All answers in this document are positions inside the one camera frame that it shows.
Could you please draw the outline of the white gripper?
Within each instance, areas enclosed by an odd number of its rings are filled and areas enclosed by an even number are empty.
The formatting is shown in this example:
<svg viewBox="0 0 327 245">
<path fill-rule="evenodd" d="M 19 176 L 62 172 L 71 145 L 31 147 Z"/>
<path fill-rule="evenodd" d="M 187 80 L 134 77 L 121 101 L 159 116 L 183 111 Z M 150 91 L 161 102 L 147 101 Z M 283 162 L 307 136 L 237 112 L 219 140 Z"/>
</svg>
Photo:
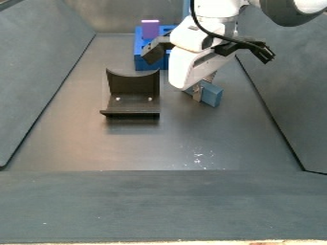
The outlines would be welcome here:
<svg viewBox="0 0 327 245">
<path fill-rule="evenodd" d="M 174 48 L 169 59 L 169 82 L 181 90 L 194 87 L 194 100 L 201 102 L 202 79 L 213 83 L 218 70 L 231 60 L 233 55 L 222 56 L 215 49 L 225 42 L 209 34 L 195 25 L 189 15 L 170 34 Z"/>
</svg>

